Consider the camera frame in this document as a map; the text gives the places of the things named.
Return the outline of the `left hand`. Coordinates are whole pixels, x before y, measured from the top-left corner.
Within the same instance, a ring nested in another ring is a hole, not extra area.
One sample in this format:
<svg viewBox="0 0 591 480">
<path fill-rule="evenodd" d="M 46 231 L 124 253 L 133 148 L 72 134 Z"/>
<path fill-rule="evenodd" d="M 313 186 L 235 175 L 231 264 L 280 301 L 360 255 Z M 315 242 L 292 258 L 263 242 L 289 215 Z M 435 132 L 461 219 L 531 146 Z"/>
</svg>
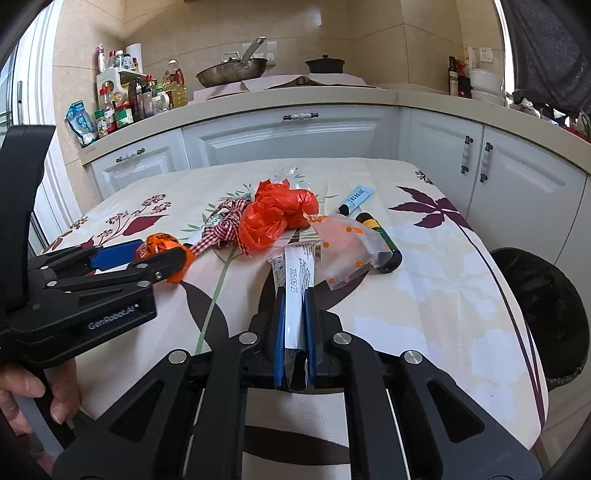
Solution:
<svg viewBox="0 0 591 480">
<path fill-rule="evenodd" d="M 46 387 L 40 379 L 24 368 L 3 366 L 1 368 L 1 410 L 17 436 L 33 432 L 20 410 L 16 398 L 42 398 Z M 62 424 L 79 410 L 81 394 L 77 381 L 74 359 L 66 361 L 54 371 L 51 380 L 53 400 L 50 406 L 52 419 Z"/>
</svg>

